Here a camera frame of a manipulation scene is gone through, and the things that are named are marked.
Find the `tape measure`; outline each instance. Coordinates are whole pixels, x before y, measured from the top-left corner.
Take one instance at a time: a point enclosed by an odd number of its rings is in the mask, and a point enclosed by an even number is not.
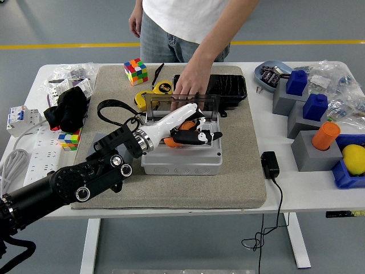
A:
[[[172,83],[170,81],[161,81],[155,87],[150,90],[144,90],[141,92],[138,92],[135,97],[135,103],[137,107],[140,109],[140,111],[146,111],[147,105],[145,100],[146,94],[172,94]],[[152,101],[152,107],[158,106],[157,101]]]

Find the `white robotic hand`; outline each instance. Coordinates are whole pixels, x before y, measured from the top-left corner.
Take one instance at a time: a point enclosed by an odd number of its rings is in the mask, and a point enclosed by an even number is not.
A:
[[[199,112],[199,117],[194,130],[173,131],[171,133],[174,128],[177,129],[186,120],[196,116],[197,112]],[[196,129],[199,129],[204,122],[205,117],[198,109],[198,106],[195,103],[190,103],[174,110],[151,126],[140,127],[133,134],[144,152],[152,151],[159,145],[160,140],[170,136],[177,138],[178,142],[196,145],[205,144],[222,136],[220,132],[215,132],[214,134],[210,132],[197,132]]]

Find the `rubik's cube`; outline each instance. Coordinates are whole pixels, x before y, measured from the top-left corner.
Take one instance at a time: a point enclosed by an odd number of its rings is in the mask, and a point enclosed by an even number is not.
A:
[[[142,84],[148,80],[146,65],[139,58],[125,63],[124,70],[132,86]]]
[[[77,150],[80,142],[82,128],[74,133],[61,132],[58,136],[58,141],[61,143],[63,150]]]

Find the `gray felt mat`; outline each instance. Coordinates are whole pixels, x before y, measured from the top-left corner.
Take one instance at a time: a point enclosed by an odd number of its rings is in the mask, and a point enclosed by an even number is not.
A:
[[[131,86],[121,65],[103,66],[96,78],[94,94],[84,125],[75,163],[84,161],[96,133],[109,134],[116,126],[100,120],[96,108],[105,99],[118,99],[133,106],[135,95],[150,90],[158,66],[148,66],[149,81]],[[184,66],[162,69],[158,82],[172,80]],[[240,74],[236,66],[213,66],[212,74]],[[124,123],[131,113],[109,108],[103,114]],[[133,174],[119,193],[107,190],[86,203],[75,203],[73,209],[90,208],[258,208],[266,200],[265,181],[254,132],[249,101],[243,100],[228,117],[220,119],[223,164],[216,176],[146,175],[140,159],[134,160]]]

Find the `person's arm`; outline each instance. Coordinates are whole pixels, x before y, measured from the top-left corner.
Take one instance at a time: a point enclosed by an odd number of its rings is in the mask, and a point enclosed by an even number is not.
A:
[[[230,0],[181,73],[174,94],[205,94],[215,58],[232,41],[259,0]]]
[[[129,30],[134,34],[135,37],[139,38],[141,33],[142,25],[142,0],[136,0],[135,8],[129,18]]]

